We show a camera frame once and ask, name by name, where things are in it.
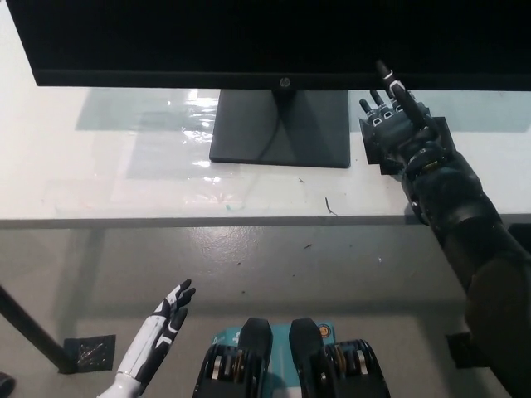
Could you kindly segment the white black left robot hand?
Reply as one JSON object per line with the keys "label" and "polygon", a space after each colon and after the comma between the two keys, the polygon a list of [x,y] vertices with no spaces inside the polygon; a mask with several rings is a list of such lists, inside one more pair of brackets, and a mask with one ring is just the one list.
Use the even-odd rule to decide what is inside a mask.
{"label": "white black left robot hand", "polygon": [[188,315],[186,306],[196,292],[191,284],[190,279],[185,279],[144,320],[119,365],[119,375],[126,375],[141,386],[151,382]]}

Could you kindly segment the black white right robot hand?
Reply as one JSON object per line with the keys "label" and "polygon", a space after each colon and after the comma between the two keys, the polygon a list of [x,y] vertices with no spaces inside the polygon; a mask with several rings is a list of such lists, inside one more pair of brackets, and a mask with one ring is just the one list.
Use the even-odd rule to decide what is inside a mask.
{"label": "black white right robot hand", "polygon": [[360,127],[368,162],[405,167],[418,153],[440,157],[453,150],[446,121],[432,117],[429,108],[417,101],[383,61],[376,62],[376,69],[389,101],[376,90],[369,91],[374,104],[359,101],[365,113]]}

